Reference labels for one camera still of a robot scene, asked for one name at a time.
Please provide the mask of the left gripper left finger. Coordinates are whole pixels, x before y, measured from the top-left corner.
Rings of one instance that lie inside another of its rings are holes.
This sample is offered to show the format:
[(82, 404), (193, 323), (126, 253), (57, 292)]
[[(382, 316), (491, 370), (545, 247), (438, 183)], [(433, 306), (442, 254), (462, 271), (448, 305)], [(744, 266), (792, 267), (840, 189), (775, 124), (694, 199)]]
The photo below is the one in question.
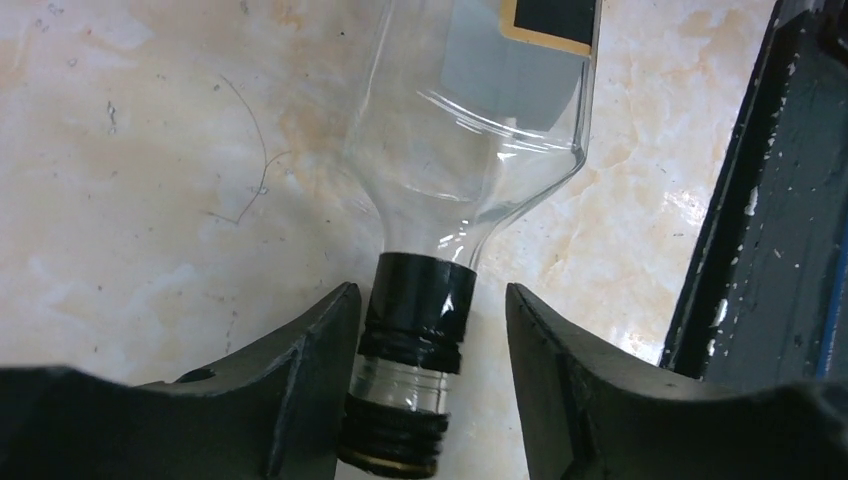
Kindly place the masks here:
[(295, 320), (171, 383), (70, 367), (1, 372), (5, 479), (331, 479), (361, 295), (339, 285)]

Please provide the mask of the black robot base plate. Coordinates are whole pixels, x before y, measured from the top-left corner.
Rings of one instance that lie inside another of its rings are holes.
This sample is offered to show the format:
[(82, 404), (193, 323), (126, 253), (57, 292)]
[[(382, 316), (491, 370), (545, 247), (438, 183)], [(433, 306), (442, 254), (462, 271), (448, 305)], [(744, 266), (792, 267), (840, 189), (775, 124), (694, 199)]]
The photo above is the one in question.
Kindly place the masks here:
[(775, 4), (662, 368), (738, 391), (847, 378), (847, 5)]

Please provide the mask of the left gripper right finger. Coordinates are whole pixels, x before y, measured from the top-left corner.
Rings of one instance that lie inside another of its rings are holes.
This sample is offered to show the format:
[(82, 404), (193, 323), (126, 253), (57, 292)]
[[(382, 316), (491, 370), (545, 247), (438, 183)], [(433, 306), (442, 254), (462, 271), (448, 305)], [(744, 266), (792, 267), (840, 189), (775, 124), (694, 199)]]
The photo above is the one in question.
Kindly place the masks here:
[(738, 393), (644, 362), (507, 286), (506, 327), (533, 479), (843, 479), (847, 387)]

